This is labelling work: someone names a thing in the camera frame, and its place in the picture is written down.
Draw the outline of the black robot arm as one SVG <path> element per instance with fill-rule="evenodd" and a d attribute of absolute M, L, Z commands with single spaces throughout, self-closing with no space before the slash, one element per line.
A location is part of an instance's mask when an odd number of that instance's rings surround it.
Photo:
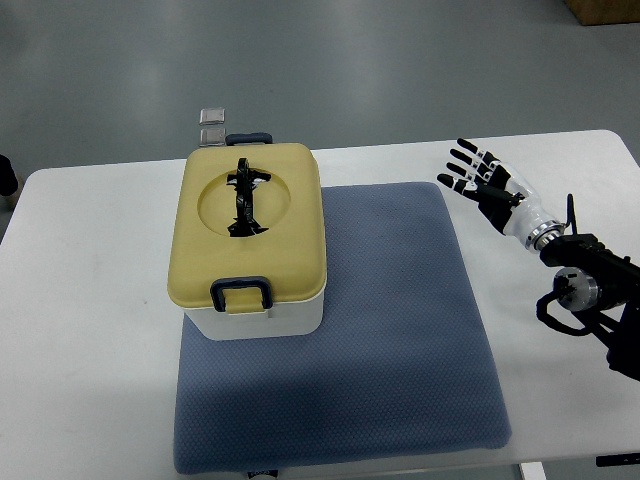
<path fill-rule="evenodd" d="M 565 335 L 595 336 L 607 347 L 611 370 L 639 379 L 639 267 L 593 234 L 577 230 L 574 199 L 567 196 L 568 235 L 548 240 L 540 260 L 557 267 L 552 291 L 536 303 L 536 317 Z"/>

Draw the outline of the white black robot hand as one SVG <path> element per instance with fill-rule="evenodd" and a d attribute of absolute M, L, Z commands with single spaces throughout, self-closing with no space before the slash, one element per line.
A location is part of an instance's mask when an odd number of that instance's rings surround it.
<path fill-rule="evenodd" d="M 544 210 L 541 197 L 513 166 L 463 138 L 450 155 L 454 160 L 437 180 L 476 203 L 500 234 L 539 252 L 565 233 L 565 224 Z"/>

